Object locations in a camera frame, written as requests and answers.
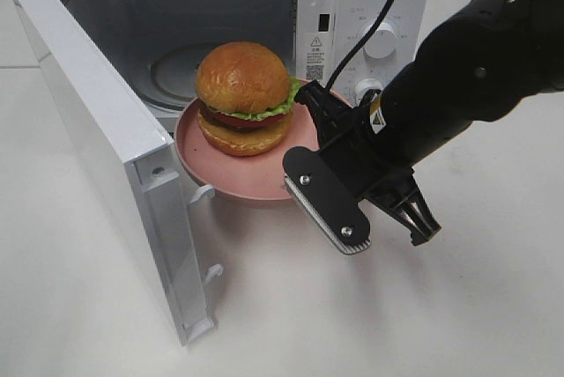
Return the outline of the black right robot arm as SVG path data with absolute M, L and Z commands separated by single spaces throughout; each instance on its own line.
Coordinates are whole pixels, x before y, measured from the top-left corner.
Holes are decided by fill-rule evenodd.
M 285 154 L 286 187 L 343 254 L 370 245 L 364 200 L 423 244 L 440 227 L 414 165 L 472 123 L 497 121 L 523 98 L 562 88 L 563 0 L 471 0 L 357 107 L 316 82 L 298 91 L 319 147 Z

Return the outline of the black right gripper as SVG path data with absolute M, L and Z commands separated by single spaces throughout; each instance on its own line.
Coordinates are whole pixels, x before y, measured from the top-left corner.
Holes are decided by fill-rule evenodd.
M 295 101 L 308 109 L 320 157 L 356 200 L 368 200 L 408 229 L 413 246 L 429 242 L 442 229 L 411 167 L 376 141 L 388 127 L 379 100 L 350 107 L 314 80 L 298 90 Z

